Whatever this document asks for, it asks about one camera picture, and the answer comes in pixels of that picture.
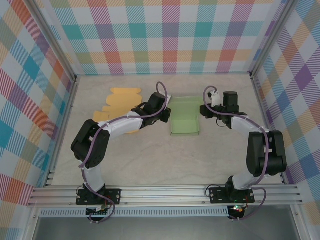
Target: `black bracket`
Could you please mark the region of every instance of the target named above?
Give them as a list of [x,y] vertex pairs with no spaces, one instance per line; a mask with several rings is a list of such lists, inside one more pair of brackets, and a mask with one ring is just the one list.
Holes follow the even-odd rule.
[[[120,204],[121,189],[114,189],[114,188],[106,189],[106,186],[104,186],[97,193],[112,200],[115,205]],[[76,205],[101,205],[101,206],[105,206],[106,204],[108,204],[108,205],[110,204],[105,199],[92,193],[89,189],[86,188],[86,186],[84,184],[83,184],[83,189],[79,189],[76,194],[77,194],[77,198],[75,201]]]
[[211,187],[209,188],[209,197],[211,204],[253,204],[255,196],[252,189],[237,191],[237,194],[232,196],[227,193],[225,187]]

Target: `plaid backdrop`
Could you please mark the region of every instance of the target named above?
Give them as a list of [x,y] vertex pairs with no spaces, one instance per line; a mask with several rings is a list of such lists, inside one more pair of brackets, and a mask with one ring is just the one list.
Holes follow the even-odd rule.
[[0,240],[17,239],[55,147],[71,80],[22,0],[0,0]]
[[264,22],[273,18],[273,26],[285,1],[274,18],[270,9],[281,0],[37,3],[74,70],[98,75],[247,72],[258,36],[264,43],[269,36]]
[[289,181],[320,236],[320,0],[299,1],[255,83],[272,128],[283,132]]

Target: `green tray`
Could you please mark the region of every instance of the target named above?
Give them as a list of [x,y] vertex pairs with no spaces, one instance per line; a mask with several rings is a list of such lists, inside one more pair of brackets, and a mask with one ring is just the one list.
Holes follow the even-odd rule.
[[168,104],[171,109],[170,123],[172,136],[199,135],[200,96],[173,97]]

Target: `metal rail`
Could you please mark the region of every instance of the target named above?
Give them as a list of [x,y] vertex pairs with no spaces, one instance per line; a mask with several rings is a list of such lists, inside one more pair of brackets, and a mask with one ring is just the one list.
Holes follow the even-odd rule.
[[[47,186],[35,188],[30,198],[32,208],[79,207],[76,205],[78,186]],[[205,196],[207,185],[190,186],[107,186],[108,189],[122,189],[121,203],[117,208],[126,207],[204,207],[230,206],[229,203],[211,204]],[[259,184],[265,188],[267,197],[265,205],[299,205],[302,204],[298,187],[284,184]],[[254,190],[255,203],[259,205],[264,197],[262,190]]]

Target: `purple cable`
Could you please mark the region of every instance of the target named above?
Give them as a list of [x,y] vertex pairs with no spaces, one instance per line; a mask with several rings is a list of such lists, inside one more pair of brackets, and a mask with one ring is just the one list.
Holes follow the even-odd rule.
[[211,111],[213,112],[214,114],[218,114],[218,115],[223,115],[223,116],[232,116],[232,117],[237,117],[237,118],[240,118],[240,119],[244,119],[246,121],[248,121],[249,123],[253,124],[254,126],[256,126],[257,128],[259,128],[261,130],[261,132],[263,133],[264,135],[264,138],[265,138],[265,159],[264,159],[264,166],[263,166],[263,169],[262,169],[262,173],[261,173],[261,176],[259,177],[259,179],[253,184],[253,185],[257,185],[259,184],[262,179],[264,179],[264,176],[266,174],[266,171],[267,171],[267,167],[268,167],[268,159],[269,159],[269,139],[268,139],[268,135],[266,133],[266,131],[259,125],[257,124],[255,121],[243,116],[243,115],[236,115],[236,114],[233,114],[233,113],[224,113],[224,112],[218,112],[218,111],[215,111],[215,110],[212,110],[209,106],[208,106],[208,103],[206,101],[206,92],[208,89],[211,89],[213,88],[215,90],[214,93],[216,93],[218,90],[215,86],[207,86],[206,89],[204,90],[203,92],[203,102],[204,102],[204,105]]
[[152,117],[160,114],[160,113],[166,108],[167,100],[168,100],[168,92],[167,92],[166,86],[165,86],[161,81],[158,81],[158,82],[156,83],[156,86],[155,86],[156,91],[157,91],[158,93],[159,93],[159,88],[158,88],[159,85],[161,85],[161,86],[163,87],[163,89],[164,89],[164,94],[165,94],[164,103],[163,103],[163,105],[162,105],[162,107],[161,107],[161,109],[160,109],[159,111],[157,111],[157,112],[154,113],[154,114],[147,115],[147,116],[120,116],[120,117],[117,117],[117,118],[115,118],[115,119],[112,119],[112,120],[108,121],[108,122],[105,123],[104,125],[102,125],[102,126],[98,129],[98,131],[96,131],[96,133],[94,134],[94,137],[93,137],[93,139],[92,139],[92,143],[91,143],[91,146],[90,146],[90,148],[89,148],[88,154],[86,155],[85,160],[83,161],[83,163],[79,165],[79,168],[81,168],[82,177],[83,177],[83,180],[84,180],[84,184],[85,184],[85,186],[89,189],[89,191],[92,192],[93,194],[97,195],[98,197],[103,198],[103,199],[107,200],[108,202],[110,202],[110,203],[113,205],[113,209],[112,209],[111,214],[110,214],[109,216],[106,216],[105,218],[103,218],[101,221],[93,221],[93,220],[91,219],[92,214],[90,214],[90,215],[89,215],[89,219],[90,219],[90,221],[91,221],[92,223],[95,223],[95,224],[103,223],[104,221],[106,221],[106,220],[108,220],[109,218],[111,218],[111,216],[115,213],[115,210],[116,210],[116,205],[115,205],[115,203],[114,203],[111,199],[109,199],[109,198],[107,198],[107,197],[105,197],[105,196],[102,196],[102,195],[100,195],[99,193],[97,193],[96,191],[94,191],[94,190],[90,187],[89,183],[87,182],[87,178],[86,178],[86,174],[85,174],[85,169],[84,169],[84,167],[85,167],[85,164],[87,163],[87,161],[88,161],[89,158],[90,158],[90,155],[91,155],[92,149],[93,149],[93,147],[94,147],[94,145],[95,145],[97,136],[98,136],[98,134],[102,131],[102,129],[103,129],[105,126],[107,126],[108,124],[112,124],[112,123],[114,123],[114,122],[116,122],[116,121],[118,121],[118,120],[127,119],[127,118],[129,118],[129,119],[146,119],[146,118],[152,118]]
[[252,217],[253,215],[255,215],[262,208],[262,206],[265,203],[266,198],[267,198],[267,191],[263,187],[253,187],[252,189],[253,190],[262,190],[262,191],[264,191],[264,197],[263,197],[263,200],[262,200],[261,204],[257,207],[257,209],[254,212],[252,212],[251,214],[249,214],[249,215],[247,215],[247,216],[245,216],[243,218],[236,218],[234,216],[230,216],[230,218],[238,220],[238,221],[246,220],[246,219]]

